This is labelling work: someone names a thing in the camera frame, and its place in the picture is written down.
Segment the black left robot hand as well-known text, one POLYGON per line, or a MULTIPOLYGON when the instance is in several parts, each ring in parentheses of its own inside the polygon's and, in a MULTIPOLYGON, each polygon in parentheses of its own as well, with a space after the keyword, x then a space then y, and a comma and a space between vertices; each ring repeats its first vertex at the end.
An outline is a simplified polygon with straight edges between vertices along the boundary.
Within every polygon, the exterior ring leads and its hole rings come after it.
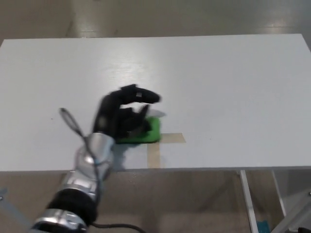
POLYGON ((124 86, 103 97, 95 117, 93 132, 104 133, 117 144, 155 143, 161 138, 160 120, 148 117, 150 104, 160 102, 159 94, 124 86))

